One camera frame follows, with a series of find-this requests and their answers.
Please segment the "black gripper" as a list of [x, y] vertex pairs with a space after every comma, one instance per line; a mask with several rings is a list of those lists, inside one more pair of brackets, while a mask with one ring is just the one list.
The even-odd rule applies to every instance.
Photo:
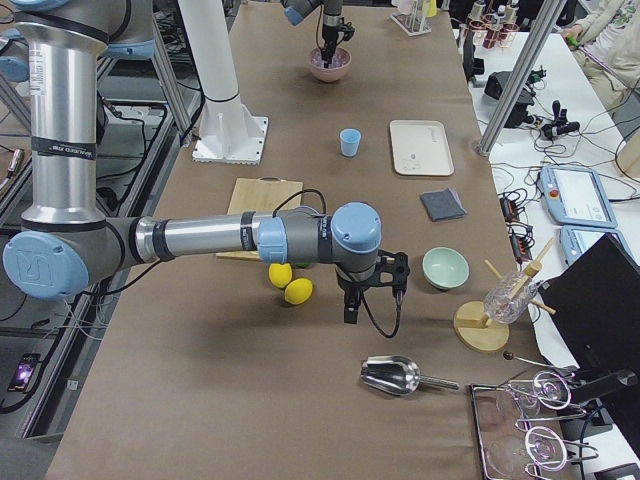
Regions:
[[335, 48], [340, 42], [349, 41], [355, 34], [355, 27], [343, 16], [322, 17], [321, 59], [323, 68], [328, 69], [333, 62]]
[[[375, 263], [362, 272], [348, 272], [340, 265], [336, 266], [339, 286], [347, 291], [349, 288], [390, 287], [393, 295], [406, 294], [409, 276], [409, 258], [405, 252], [392, 253], [379, 249]], [[358, 322], [361, 294], [355, 292], [353, 298], [349, 292], [344, 293], [343, 320], [345, 324]]]

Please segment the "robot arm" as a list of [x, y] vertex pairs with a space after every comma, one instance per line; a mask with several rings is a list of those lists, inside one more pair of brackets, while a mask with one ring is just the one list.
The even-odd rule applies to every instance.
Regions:
[[109, 218], [96, 205], [97, 60], [147, 59], [155, 51], [148, 1], [19, 1], [15, 25], [28, 45], [33, 201], [3, 251], [7, 276], [29, 296], [58, 300], [138, 264], [179, 256], [255, 251], [273, 263], [336, 268], [344, 319], [355, 323], [366, 290], [402, 301], [404, 253], [381, 249], [368, 204], [333, 214], [309, 207], [199, 219]]
[[329, 67], [338, 46], [348, 42], [355, 34], [355, 28], [346, 22], [342, 15], [342, 0], [283, 0], [281, 5], [284, 15], [293, 26], [299, 25], [311, 13], [321, 9], [322, 44], [321, 59], [325, 67]]

